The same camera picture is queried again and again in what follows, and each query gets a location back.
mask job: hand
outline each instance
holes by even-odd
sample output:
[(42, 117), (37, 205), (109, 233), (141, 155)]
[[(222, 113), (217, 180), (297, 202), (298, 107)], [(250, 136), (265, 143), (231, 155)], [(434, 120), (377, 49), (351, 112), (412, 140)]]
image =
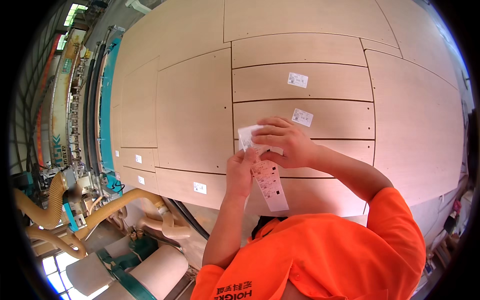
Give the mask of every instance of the hand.
[(293, 122), (282, 117), (272, 117), (259, 120), (257, 124), (265, 126), (252, 132), (252, 142), (283, 149), (283, 155), (268, 151), (260, 156), (261, 160), (271, 160), (284, 168), (312, 165), (318, 154), (318, 146)]
[(245, 153), (238, 151), (227, 161), (227, 193), (226, 196), (242, 197), (250, 194), (253, 177), (250, 168), (255, 161), (255, 150), (248, 148)]

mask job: window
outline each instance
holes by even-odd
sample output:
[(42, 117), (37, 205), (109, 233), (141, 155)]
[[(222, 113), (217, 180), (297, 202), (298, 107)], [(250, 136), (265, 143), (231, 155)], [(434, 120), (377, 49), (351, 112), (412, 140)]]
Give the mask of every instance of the window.
[(43, 269), (53, 289), (57, 291), (61, 299), (65, 300), (91, 300), (100, 295), (108, 286), (104, 286), (91, 295), (85, 296), (77, 291), (67, 277), (65, 269), (78, 259), (68, 255), (66, 252), (44, 258)]
[(63, 23), (63, 26), (70, 26), (73, 23), (73, 17), (75, 16), (75, 13), (77, 10), (84, 10), (86, 11), (88, 7), (80, 4), (72, 4), (70, 7), (70, 10), (68, 11), (67, 18), (65, 19), (65, 22)]
[(61, 35), (59, 39), (59, 43), (57, 44), (57, 50), (63, 50), (67, 40), (65, 39), (65, 35)]

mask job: black hose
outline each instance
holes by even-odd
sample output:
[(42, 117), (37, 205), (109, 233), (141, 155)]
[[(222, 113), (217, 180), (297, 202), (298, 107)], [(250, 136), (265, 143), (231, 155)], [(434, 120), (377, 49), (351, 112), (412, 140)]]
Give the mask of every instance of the black hose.
[(87, 82), (85, 83), (85, 97), (84, 97), (84, 115), (83, 115), (83, 140), (84, 140), (84, 154), (85, 154), (85, 166), (89, 172), (92, 168), (90, 163), (90, 154), (88, 153), (88, 95), (90, 93), (90, 81), (92, 80), (93, 66), (95, 65), (95, 59), (90, 61), (90, 66), (88, 67), (87, 73)]
[(88, 102), (88, 149), (92, 155), (92, 169), (93, 174), (98, 177), (100, 176), (100, 171), (98, 170), (98, 157), (96, 155), (96, 142), (95, 142), (95, 98), (96, 90), (98, 88), (98, 77), (100, 75), (100, 67), (102, 64), (103, 53), (105, 52), (105, 44), (100, 46), (98, 51), (98, 60), (95, 65), (95, 69), (92, 76), (92, 88), (90, 91), (90, 100)]
[(172, 203), (172, 205), (179, 211), (182, 217), (184, 217), (185, 220), (187, 220), (188, 224), (190, 224), (190, 226), (192, 226), (204, 239), (208, 240), (208, 238), (210, 237), (210, 234), (208, 234), (208, 232), (206, 232), (206, 230), (202, 227), (202, 225), (200, 225), (197, 222), (195, 217), (192, 216), (192, 214), (185, 207), (185, 205), (182, 202), (177, 200), (173, 200), (170, 198), (169, 200)]

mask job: orange polo shirt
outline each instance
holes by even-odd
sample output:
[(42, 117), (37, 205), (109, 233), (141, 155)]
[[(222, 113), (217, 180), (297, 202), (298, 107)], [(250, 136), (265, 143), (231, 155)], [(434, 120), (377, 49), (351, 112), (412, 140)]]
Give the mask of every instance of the orange polo shirt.
[(191, 299), (280, 299), (287, 279), (312, 299), (409, 299), (425, 266), (422, 233), (396, 189), (369, 205), (367, 227), (332, 214), (270, 221), (226, 270), (202, 267)]

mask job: wooden panel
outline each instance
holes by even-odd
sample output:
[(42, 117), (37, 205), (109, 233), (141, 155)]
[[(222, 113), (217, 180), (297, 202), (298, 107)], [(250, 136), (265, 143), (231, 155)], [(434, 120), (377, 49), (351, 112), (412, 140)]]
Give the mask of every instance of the wooden panel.
[[(145, 184), (139, 182), (139, 176), (144, 179)], [(159, 195), (156, 174), (154, 172), (123, 167), (121, 169), (120, 177), (122, 183)]]
[(156, 149), (156, 150), (153, 152), (153, 162), (154, 162), (154, 166), (155, 166), (155, 167), (159, 167), (159, 166), (160, 166), (160, 161), (159, 161), (159, 158), (158, 158), (158, 149)]
[(156, 148), (122, 148), (120, 160), (125, 167), (155, 172), (154, 152), (157, 152)]
[[(308, 76), (306, 88), (288, 84), (290, 73)], [(233, 102), (330, 98), (372, 101), (368, 69), (330, 63), (286, 63), (236, 69)]]
[(376, 50), (376, 51), (392, 54), (397, 57), (402, 57), (402, 53), (400, 53), (400, 49), (386, 45), (386, 44), (370, 41), (363, 38), (361, 39), (361, 44), (364, 49)]
[(158, 58), (133, 71), (123, 81), (121, 146), (156, 148), (155, 94)]
[[(335, 140), (314, 140), (317, 145), (323, 145), (332, 150), (345, 154), (354, 159), (373, 165), (373, 148), (375, 141), (335, 141)], [(235, 141), (235, 151), (238, 151), (239, 141)], [(283, 154), (283, 149), (272, 147), (272, 151)], [(294, 168), (285, 169), (279, 166), (278, 169), (281, 177), (332, 177), (332, 175), (317, 171), (312, 168)]]
[(301, 126), (310, 138), (374, 139), (373, 103), (343, 100), (271, 100), (233, 105), (234, 134), (269, 116), (291, 119), (298, 108), (313, 114), (310, 127)]
[(112, 143), (113, 167), (115, 171), (121, 167), (120, 156), (116, 156), (115, 151), (119, 152), (121, 147), (121, 118), (120, 106), (110, 109), (110, 140)]
[(294, 216), (331, 213), (338, 216), (358, 216), (365, 202), (337, 179), (282, 178), (287, 198), (287, 211), (271, 212), (256, 182), (248, 199), (245, 213), (260, 216)]
[(222, 0), (162, 3), (123, 34), (115, 72), (129, 74), (160, 55), (158, 70), (230, 47), (223, 42)]
[(258, 36), (232, 42), (232, 67), (281, 62), (331, 62), (367, 66), (352, 36), (315, 33)]
[(411, 0), (378, 0), (403, 58), (432, 71), (458, 89), (442, 35), (429, 14)]
[[(156, 168), (159, 194), (182, 202), (220, 209), (227, 180), (225, 175)], [(207, 186), (207, 194), (195, 192), (193, 183)]]
[(160, 167), (226, 173), (233, 155), (230, 49), (158, 73)]
[(458, 185), (463, 117), (458, 91), (406, 60), (365, 51), (375, 93), (374, 166), (408, 205)]
[(396, 46), (375, 0), (225, 1), (225, 41), (295, 32), (357, 36)]

